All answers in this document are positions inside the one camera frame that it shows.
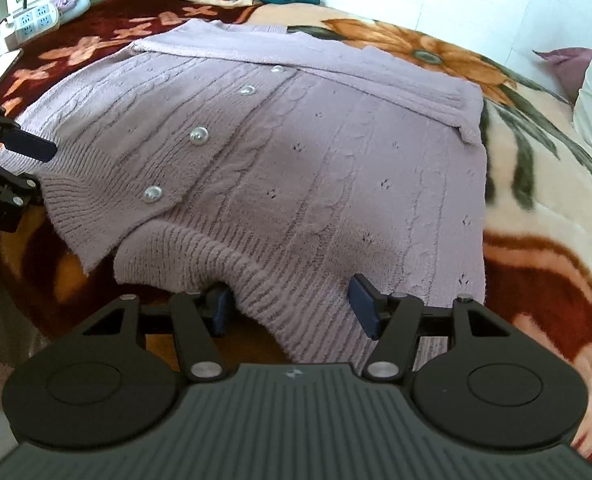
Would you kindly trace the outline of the mauve pillow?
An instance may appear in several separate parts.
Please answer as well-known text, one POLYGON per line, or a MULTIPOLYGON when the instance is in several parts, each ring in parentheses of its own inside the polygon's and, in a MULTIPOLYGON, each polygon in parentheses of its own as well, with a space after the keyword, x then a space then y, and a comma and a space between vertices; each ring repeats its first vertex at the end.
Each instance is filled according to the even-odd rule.
POLYGON ((579 96, 585 74, 592 60, 592 49, 561 48, 550 51, 534 51, 543 60, 547 68, 559 80, 561 87, 571 104, 579 96))

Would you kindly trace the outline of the white power strip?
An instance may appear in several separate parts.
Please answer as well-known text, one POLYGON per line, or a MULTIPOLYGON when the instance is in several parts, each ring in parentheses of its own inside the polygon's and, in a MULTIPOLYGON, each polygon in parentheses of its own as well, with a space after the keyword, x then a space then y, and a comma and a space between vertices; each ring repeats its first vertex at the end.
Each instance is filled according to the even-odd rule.
POLYGON ((60 12, 47 2, 17 13, 13 18, 14 35, 18 44, 26 44, 52 29, 57 29, 60 12))

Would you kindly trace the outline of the floral plush blanket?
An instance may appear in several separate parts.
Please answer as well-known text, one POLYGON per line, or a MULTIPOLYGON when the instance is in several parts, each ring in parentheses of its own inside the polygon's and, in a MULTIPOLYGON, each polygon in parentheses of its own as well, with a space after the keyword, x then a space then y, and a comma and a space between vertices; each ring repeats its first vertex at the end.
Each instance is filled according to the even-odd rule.
MULTIPOLYGON (((571 106, 481 54, 412 29, 309 4, 182 0, 95 4, 29 45, 0 83, 0 105, 17 116, 64 77, 189 18, 290 26, 478 84, 489 160, 486 305, 581 374, 588 411, 574 446, 592 461, 592 149, 573 129, 571 106)), ((31 208, 15 233, 0 233, 0 380, 115 288, 109 266, 84 274, 44 210, 31 208)))

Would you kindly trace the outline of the light blue cloth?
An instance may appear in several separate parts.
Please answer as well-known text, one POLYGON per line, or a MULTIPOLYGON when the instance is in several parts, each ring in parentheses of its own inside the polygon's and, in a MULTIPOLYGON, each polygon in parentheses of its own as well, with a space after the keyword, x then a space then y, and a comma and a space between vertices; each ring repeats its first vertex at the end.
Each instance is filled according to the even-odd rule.
POLYGON ((65 25, 87 12, 91 0, 51 0, 58 11, 58 24, 65 25))

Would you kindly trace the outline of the lilac knitted cardigan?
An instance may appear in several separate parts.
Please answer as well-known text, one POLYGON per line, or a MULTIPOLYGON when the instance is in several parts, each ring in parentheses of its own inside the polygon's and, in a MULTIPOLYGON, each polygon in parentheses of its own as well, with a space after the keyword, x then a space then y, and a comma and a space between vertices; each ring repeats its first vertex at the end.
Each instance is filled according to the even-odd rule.
POLYGON ((484 295, 477 84, 373 47, 192 20, 81 68, 20 115, 86 271, 168 292, 228 284, 296 362, 362 367, 354 274, 446 307, 484 295))

